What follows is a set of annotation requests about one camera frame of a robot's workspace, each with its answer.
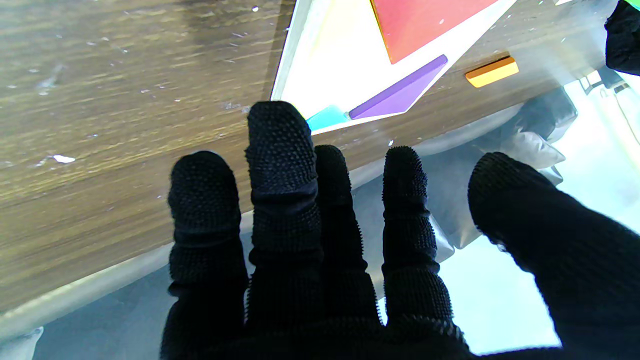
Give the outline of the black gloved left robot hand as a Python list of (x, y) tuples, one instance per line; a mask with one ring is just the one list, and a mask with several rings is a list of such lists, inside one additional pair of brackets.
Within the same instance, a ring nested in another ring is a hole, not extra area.
[(620, 0), (606, 19), (605, 64), (627, 75), (640, 75), (640, 12), (631, 0)]

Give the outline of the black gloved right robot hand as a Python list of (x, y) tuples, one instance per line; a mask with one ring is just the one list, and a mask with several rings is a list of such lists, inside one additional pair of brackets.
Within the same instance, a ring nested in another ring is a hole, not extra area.
[(534, 276), (561, 344), (476, 355), (438, 274), (427, 177), (413, 148), (389, 149), (382, 174), (383, 325), (342, 152), (314, 145), (285, 101), (254, 104), (247, 134), (252, 275), (233, 171), (208, 151), (174, 164), (167, 202), (177, 299), (162, 360), (639, 358), (639, 235), (533, 167), (485, 153), (467, 198), (478, 230)]

